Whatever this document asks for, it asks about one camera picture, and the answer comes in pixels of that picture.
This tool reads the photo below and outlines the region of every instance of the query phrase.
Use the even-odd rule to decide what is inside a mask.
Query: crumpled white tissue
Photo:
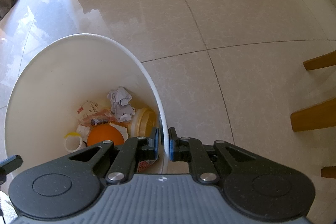
[[[111,101],[111,113],[118,122],[130,121],[135,114],[133,107],[128,103],[132,96],[127,90],[120,86],[116,90],[111,90],[107,95],[107,98]]]

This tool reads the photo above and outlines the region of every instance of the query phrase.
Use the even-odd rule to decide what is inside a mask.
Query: chair leg
[[[303,62],[306,70],[326,68],[336,65],[336,51]]]
[[[327,166],[321,169],[321,177],[336,179],[336,166]]]
[[[291,123],[294,132],[336,126],[336,98],[293,112]]]

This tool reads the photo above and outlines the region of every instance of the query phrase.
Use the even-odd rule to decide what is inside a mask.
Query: orange object
[[[109,124],[100,124],[92,128],[89,136],[87,137],[87,145],[93,145],[105,140],[111,140],[114,145],[124,143],[123,135],[118,129],[110,126]]]

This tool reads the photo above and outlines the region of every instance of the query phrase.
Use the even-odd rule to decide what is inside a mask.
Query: tile floor
[[[336,164],[335,130],[293,133],[289,116],[336,96],[336,68],[302,66],[336,49],[335,22],[329,0],[19,0],[0,22],[0,134],[16,79],[40,50],[105,35],[143,62],[180,136],[223,139],[304,172],[316,187],[309,219],[331,223],[336,180],[319,174]]]

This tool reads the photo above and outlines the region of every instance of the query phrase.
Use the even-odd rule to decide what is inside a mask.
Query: gray ribbed plate
[[[232,209],[214,186],[196,183],[191,175],[135,174],[125,184],[107,187],[85,212],[59,221],[18,218],[14,224],[261,224]],[[284,222],[308,224],[305,218]]]

